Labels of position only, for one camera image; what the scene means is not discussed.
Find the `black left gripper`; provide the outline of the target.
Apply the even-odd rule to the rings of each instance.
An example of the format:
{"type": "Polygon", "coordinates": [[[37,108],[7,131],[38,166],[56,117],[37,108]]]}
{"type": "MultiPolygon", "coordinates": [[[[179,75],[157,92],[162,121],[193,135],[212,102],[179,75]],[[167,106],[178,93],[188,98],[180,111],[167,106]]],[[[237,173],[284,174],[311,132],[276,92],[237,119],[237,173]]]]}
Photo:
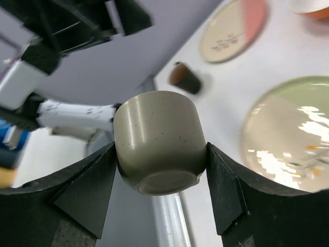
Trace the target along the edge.
{"type": "Polygon", "coordinates": [[[1,1],[1,7],[34,34],[20,59],[48,75],[62,57],[118,33],[106,1],[1,1]]]}

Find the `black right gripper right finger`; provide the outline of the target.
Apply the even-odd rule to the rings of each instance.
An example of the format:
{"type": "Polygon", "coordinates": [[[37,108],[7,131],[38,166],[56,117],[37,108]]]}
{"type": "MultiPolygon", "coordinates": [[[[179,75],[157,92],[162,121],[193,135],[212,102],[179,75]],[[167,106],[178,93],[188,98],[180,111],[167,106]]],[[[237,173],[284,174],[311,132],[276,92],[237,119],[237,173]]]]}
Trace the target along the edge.
{"type": "Polygon", "coordinates": [[[207,145],[207,180],[223,246],[328,246],[328,190],[269,180],[207,145]]]}

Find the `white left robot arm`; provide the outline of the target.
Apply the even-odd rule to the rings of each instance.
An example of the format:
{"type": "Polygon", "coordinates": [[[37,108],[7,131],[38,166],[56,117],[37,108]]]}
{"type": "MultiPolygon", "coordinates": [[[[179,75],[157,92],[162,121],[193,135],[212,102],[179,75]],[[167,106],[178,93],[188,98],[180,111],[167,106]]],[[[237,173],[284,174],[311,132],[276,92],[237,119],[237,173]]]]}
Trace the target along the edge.
{"type": "Polygon", "coordinates": [[[14,125],[6,144],[23,130],[59,128],[60,135],[75,136],[87,128],[113,130],[118,105],[69,104],[36,93],[41,82],[69,54],[109,42],[117,33],[106,1],[1,1],[1,8],[33,33],[1,73],[1,117],[14,125]]]}

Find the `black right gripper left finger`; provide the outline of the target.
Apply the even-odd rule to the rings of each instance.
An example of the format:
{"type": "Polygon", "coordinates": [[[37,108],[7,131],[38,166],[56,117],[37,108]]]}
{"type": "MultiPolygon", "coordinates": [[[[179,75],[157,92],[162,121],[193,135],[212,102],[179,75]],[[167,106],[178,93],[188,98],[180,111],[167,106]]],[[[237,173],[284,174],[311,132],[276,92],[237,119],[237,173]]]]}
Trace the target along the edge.
{"type": "Polygon", "coordinates": [[[48,176],[1,190],[1,246],[95,246],[116,172],[114,144],[48,176]]]}

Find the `grey-green ceramic mug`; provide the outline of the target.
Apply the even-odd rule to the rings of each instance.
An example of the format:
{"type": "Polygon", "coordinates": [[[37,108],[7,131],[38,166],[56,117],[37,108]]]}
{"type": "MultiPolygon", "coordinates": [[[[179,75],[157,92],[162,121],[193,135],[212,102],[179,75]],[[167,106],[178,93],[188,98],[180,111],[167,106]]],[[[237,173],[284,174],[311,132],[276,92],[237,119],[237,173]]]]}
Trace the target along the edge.
{"type": "Polygon", "coordinates": [[[207,145],[194,103],[171,91],[152,91],[122,104],[114,116],[118,170],[147,196],[183,191],[199,183],[207,145]]]}

